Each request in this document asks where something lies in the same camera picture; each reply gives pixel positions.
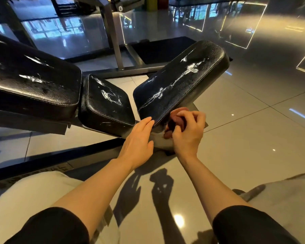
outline black cushion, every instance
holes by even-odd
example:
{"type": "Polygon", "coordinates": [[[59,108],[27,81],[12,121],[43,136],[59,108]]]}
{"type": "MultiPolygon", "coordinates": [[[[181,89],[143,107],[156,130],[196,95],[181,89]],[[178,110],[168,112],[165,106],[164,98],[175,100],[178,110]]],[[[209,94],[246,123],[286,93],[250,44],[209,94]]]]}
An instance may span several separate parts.
{"type": "Polygon", "coordinates": [[[77,66],[0,35],[0,110],[68,120],[80,86],[77,66]]]}
{"type": "Polygon", "coordinates": [[[134,90],[140,118],[151,116],[153,132],[163,131],[172,110],[191,104],[228,67],[229,58],[221,47],[196,42],[134,90]]]}
{"type": "Polygon", "coordinates": [[[126,92],[92,74],[84,80],[78,118],[86,127],[118,137],[136,124],[126,92]]]}

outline leather surface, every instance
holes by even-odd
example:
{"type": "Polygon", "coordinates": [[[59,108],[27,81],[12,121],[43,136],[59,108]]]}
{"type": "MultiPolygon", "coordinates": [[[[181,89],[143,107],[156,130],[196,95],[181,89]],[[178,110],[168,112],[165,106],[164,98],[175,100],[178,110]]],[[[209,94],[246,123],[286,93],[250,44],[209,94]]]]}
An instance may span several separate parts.
{"type": "Polygon", "coordinates": [[[162,132],[170,112],[198,98],[229,67],[225,51],[210,41],[199,41],[159,70],[133,92],[141,119],[155,120],[162,132]]]}
{"type": "Polygon", "coordinates": [[[68,120],[80,86],[77,66],[0,35],[0,110],[68,120]]]}
{"type": "Polygon", "coordinates": [[[92,74],[84,80],[78,118],[86,127],[119,137],[136,123],[126,92],[92,74]]]}

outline person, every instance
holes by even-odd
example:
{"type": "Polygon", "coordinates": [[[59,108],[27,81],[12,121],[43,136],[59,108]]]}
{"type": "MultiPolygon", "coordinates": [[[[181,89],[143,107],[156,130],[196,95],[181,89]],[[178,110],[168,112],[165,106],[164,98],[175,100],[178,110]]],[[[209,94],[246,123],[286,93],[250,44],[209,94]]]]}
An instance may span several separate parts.
{"type": "MultiPolygon", "coordinates": [[[[197,158],[206,115],[186,110],[177,115],[184,117],[187,124],[184,131],[175,127],[174,150],[196,189],[218,243],[299,243],[269,215],[235,194],[197,158]]],[[[151,117],[137,123],[116,159],[30,217],[5,243],[90,243],[119,186],[153,154],[154,143],[149,141],[153,124],[151,117]]]]}

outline weight bench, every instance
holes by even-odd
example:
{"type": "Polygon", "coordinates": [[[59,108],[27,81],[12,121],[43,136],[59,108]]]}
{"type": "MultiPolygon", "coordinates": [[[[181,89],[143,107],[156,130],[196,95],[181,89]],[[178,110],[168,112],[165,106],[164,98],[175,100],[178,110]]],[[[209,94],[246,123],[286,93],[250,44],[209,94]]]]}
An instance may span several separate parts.
{"type": "MultiPolygon", "coordinates": [[[[140,118],[151,116],[152,132],[162,132],[172,110],[193,103],[228,67],[221,47],[196,42],[134,90],[140,118]]],[[[135,124],[122,89],[0,35],[0,127],[65,134],[77,125],[125,138],[135,124]]]]}

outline black shirt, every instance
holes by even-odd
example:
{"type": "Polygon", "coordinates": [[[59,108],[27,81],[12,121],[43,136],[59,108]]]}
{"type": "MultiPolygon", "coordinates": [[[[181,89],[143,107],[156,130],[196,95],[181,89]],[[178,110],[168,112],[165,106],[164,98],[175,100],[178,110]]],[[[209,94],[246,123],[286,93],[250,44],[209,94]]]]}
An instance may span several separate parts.
{"type": "MultiPolygon", "coordinates": [[[[212,223],[219,244],[299,244],[269,215],[248,206],[223,209],[212,223]]],[[[89,244],[87,228],[72,212],[59,207],[29,218],[5,244],[89,244]]]]}

